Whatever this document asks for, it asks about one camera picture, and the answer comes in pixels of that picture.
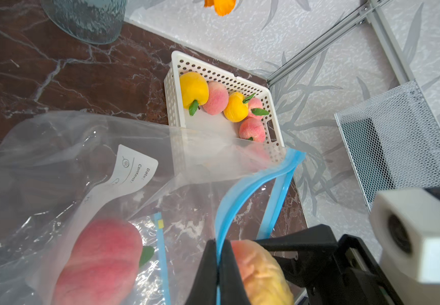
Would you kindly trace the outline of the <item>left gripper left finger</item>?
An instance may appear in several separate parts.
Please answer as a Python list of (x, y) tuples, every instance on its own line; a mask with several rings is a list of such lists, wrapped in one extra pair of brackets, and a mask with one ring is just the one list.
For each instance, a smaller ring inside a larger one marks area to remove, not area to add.
[(209, 240), (185, 305), (216, 305), (217, 277), (216, 241)]

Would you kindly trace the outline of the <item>yellow peach with leaf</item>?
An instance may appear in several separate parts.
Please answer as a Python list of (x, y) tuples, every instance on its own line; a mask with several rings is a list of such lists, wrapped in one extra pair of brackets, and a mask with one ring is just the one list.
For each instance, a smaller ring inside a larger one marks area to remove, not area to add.
[(240, 92), (230, 94), (228, 104), (223, 111), (227, 120), (233, 123), (243, 121), (249, 114), (249, 102), (255, 94), (245, 96)]

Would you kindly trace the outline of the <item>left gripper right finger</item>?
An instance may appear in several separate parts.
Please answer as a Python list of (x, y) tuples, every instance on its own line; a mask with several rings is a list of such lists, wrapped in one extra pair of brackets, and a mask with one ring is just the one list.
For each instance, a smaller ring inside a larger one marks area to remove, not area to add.
[(218, 304), (251, 305), (229, 240), (225, 240), (218, 263)]

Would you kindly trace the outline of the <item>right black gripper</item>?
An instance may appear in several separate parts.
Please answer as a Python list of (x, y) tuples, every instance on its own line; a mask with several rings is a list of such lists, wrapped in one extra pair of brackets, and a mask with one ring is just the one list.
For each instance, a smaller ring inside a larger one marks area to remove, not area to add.
[(285, 279), (301, 288), (315, 283), (335, 253), (334, 264), (310, 289), (312, 304), (403, 304), (380, 266), (381, 259), (375, 261), (359, 238), (344, 236), (338, 248), (332, 229), (320, 224), (256, 243), (269, 252), (296, 252), (296, 258), (274, 259)]

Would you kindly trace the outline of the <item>white perforated plastic basket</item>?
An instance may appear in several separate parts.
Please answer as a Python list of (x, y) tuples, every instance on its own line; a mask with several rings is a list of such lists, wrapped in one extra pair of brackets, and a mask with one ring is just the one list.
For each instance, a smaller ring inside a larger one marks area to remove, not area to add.
[(172, 53), (164, 87), (169, 125), (183, 128), (171, 141), (175, 161), (196, 152), (188, 130), (260, 142), (267, 156), (281, 160), (284, 141), (266, 87), (179, 51)]

